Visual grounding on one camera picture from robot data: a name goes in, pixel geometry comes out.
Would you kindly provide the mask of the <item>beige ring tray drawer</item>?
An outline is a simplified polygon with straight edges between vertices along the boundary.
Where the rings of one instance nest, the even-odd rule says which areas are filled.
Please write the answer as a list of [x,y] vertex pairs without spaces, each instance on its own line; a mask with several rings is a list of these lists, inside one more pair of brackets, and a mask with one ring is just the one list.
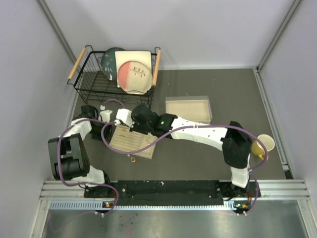
[[153,143],[157,137],[151,134],[130,132],[129,127],[118,125],[110,141],[110,146],[125,152],[137,151]]

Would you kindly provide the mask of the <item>beige jewelry box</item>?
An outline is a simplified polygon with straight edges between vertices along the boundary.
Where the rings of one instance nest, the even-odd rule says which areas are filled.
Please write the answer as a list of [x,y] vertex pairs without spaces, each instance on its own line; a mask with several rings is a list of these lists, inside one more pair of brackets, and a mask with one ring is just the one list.
[[166,97],[165,111],[189,121],[210,124],[212,112],[208,96]]

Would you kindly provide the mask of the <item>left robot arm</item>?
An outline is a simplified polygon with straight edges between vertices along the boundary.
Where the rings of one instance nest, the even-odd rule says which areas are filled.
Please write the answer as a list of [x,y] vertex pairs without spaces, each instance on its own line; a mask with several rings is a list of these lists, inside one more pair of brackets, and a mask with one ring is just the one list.
[[74,181],[87,192],[97,192],[100,196],[116,195],[106,172],[90,165],[84,139],[91,135],[101,140],[103,125],[110,122],[111,110],[101,106],[99,111],[91,105],[81,107],[81,114],[73,119],[69,128],[61,136],[48,141],[52,175],[55,180]]

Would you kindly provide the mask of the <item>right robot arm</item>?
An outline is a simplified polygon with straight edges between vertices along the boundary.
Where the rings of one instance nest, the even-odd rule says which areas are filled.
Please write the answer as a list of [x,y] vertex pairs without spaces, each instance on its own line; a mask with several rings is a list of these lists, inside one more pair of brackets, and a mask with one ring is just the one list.
[[189,121],[173,114],[158,115],[144,105],[128,112],[126,124],[131,131],[161,138],[188,140],[220,150],[231,170],[231,190],[237,196],[249,191],[249,160],[252,140],[242,126],[231,121],[228,126],[213,126]]

